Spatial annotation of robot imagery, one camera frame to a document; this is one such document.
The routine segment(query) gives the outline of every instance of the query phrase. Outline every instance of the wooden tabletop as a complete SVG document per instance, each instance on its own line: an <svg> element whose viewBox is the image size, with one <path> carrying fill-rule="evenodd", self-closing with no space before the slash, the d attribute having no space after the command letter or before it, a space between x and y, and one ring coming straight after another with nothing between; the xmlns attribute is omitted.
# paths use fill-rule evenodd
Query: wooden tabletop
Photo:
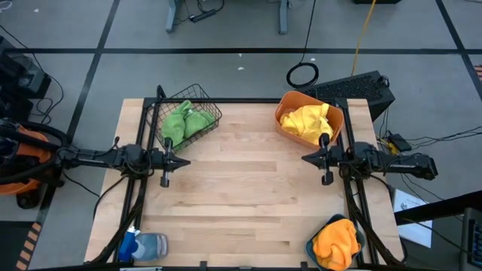
<svg viewBox="0 0 482 271"><path fill-rule="evenodd" d="M135 142L142 103L124 100L119 145ZM218 104L219 127L177 153L191 165L170 175L169 188L159 185L161 171L149 179L141 231L166 234L169 254L138 265L199 266L207 260L209 266L313 266L305 254L307 240L332 215L347 215L343 181L335 174L332 185L322 186L324 172L301 160L313 150L275 132L276 106ZM349 100L349 113L355 140L377 145L367 102ZM108 170L102 191L119 177ZM124 181L99 204L85 260L117 230L126 187ZM373 179L365 181L365 190L373 229L402 259L388 191Z"/></svg>

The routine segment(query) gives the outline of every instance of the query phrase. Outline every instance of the green cloth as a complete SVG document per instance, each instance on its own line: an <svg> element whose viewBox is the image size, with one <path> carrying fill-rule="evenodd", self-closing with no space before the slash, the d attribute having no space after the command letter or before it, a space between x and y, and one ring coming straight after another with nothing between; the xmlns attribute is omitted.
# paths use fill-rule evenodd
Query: green cloth
<svg viewBox="0 0 482 271"><path fill-rule="evenodd" d="M172 146L176 146L184 139L184 131L186 129L185 116L189 110L193 108L193 104L186 100L174 110L171 115L167 116L161 128L161 135L166 138L172 139Z"/></svg>
<svg viewBox="0 0 482 271"><path fill-rule="evenodd" d="M204 110L190 110L185 120L186 129L184 131L184 137L188 139L197 131L204 129L209 124L213 123L215 118L211 113Z"/></svg>
<svg viewBox="0 0 482 271"><path fill-rule="evenodd" d="M212 114L194 110L193 104L186 100L164 119L161 134L164 138L171 138L172 146L176 146L214 121Z"/></svg>

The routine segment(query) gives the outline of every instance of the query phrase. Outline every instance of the orange cloth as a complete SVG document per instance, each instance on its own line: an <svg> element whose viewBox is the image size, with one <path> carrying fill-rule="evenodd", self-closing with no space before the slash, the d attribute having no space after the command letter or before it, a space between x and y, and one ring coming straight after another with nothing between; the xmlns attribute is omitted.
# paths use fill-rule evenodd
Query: orange cloth
<svg viewBox="0 0 482 271"><path fill-rule="evenodd" d="M313 251L319 265L332 270L345 270L352 264L352 255L360 251L356 228L348 219L327 225L313 238Z"/></svg>

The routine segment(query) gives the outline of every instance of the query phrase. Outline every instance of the yellow cloth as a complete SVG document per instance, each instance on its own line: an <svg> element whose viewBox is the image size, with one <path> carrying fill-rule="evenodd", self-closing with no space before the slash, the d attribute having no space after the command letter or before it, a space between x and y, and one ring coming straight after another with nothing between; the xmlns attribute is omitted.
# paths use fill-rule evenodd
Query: yellow cloth
<svg viewBox="0 0 482 271"><path fill-rule="evenodd" d="M326 132L330 139L333 136L333 129L325 118L329 108L328 104L300 107L295 112L281 116L281 128L314 145L319 145L319 137L323 132Z"/></svg>

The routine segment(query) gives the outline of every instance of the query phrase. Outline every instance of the blue container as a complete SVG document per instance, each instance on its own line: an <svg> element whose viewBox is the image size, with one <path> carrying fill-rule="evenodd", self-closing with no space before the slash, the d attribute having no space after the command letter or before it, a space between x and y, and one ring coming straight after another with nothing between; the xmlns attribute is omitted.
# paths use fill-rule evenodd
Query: blue container
<svg viewBox="0 0 482 271"><path fill-rule="evenodd" d="M318 261L316 260L316 254L313 251L313 239L318 235L319 232L321 232L323 229L325 229L326 225L329 225L331 223L334 223L334 222L339 221L339 220L344 219L344 218L345 217L343 215L340 215L340 214L336 214L336 215L332 216L330 218L330 220L323 226L323 228L321 230L319 230L315 234L315 236L313 236L307 243L306 249L307 249L308 257L310 257L310 259L313 261L313 263L315 263L315 265L321 271L330 271L331 269L326 269L323 266L320 266L318 264ZM356 229L356 241L360 244L360 246L361 246L360 251L361 251L363 249L363 247L365 246L365 237L363 236L363 233L358 230L356 225L355 225L355 229ZM354 254L352 256L352 259L355 259L356 256L358 256L358 253Z"/></svg>

